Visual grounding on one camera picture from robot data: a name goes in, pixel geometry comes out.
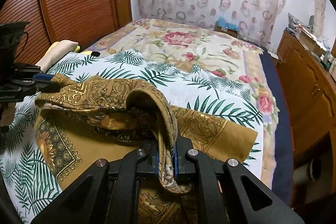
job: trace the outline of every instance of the triangular cutout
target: triangular cutout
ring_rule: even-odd
[[[272,205],[273,201],[271,198],[256,186],[248,176],[241,176],[240,179],[254,211],[259,211],[262,208]]]

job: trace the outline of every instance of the white sheet with green leaves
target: white sheet with green leaves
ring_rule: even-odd
[[[105,58],[68,53],[47,73],[57,72],[83,82],[92,75],[107,79],[143,79],[154,85],[172,105],[229,119],[258,132],[244,165],[258,178],[263,158],[263,117],[255,108],[248,86],[220,78],[195,64],[190,73],[167,63],[146,60],[137,50],[118,52]],[[0,156],[5,184],[22,221],[29,223],[61,189],[50,173],[35,141],[36,95],[17,103],[9,141]]]

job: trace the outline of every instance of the bed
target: bed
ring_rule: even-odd
[[[252,112],[258,109],[253,123],[239,117],[235,110],[238,108],[232,105],[223,115],[226,113],[231,121],[258,132],[244,165],[289,203],[293,157],[288,112],[275,66],[265,49],[223,33],[142,19],[101,38],[87,50],[100,52],[100,57],[70,52],[48,73],[60,72],[83,82],[95,74],[105,78],[143,79],[151,71],[153,75],[167,75],[168,81],[164,83],[163,78],[146,80],[162,91],[172,105],[206,112],[214,106],[207,107],[208,102],[213,99],[219,102],[225,96],[231,97],[230,102],[239,108],[246,106],[245,110]],[[35,96],[26,97],[17,104],[11,128],[12,143],[0,157],[9,196],[24,222],[30,222],[62,191],[46,165],[48,154],[41,153],[53,151],[51,140],[46,136],[40,138],[34,132],[37,116],[34,100]],[[33,183],[29,189],[21,184],[21,180],[26,180],[20,179],[22,170],[27,178],[35,180],[36,177],[40,184]],[[148,206],[147,199],[143,200],[144,207]],[[168,206],[161,212],[172,210]],[[149,212],[147,220],[151,217],[154,216]]]
[[[140,50],[151,61],[170,63],[186,72],[198,63],[219,77],[249,83],[252,96],[257,99],[257,104],[262,104],[257,107],[264,118],[261,181],[286,204],[290,203],[293,172],[291,126],[276,67],[265,48],[260,51],[256,45],[224,33],[141,19],[101,38],[88,50],[107,56],[128,48]],[[244,69],[236,68],[235,64],[243,64]],[[272,106],[268,105],[268,100],[263,100],[267,96],[275,98]]]

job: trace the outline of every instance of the black cable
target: black cable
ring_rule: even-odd
[[[20,51],[20,53],[19,53],[18,55],[16,55],[15,60],[16,60],[16,59],[20,56],[20,54],[23,52],[23,50],[25,49],[26,44],[27,44],[27,42],[28,42],[28,32],[23,32],[23,33],[25,33],[25,34],[27,35],[27,39],[26,39],[25,44],[23,45],[22,50]]]

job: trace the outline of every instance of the white cylindrical object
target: white cylindrical object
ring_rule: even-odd
[[[294,185],[304,185],[309,181],[315,181],[321,176],[321,161],[313,159],[304,165],[301,165],[294,170],[293,183]]]

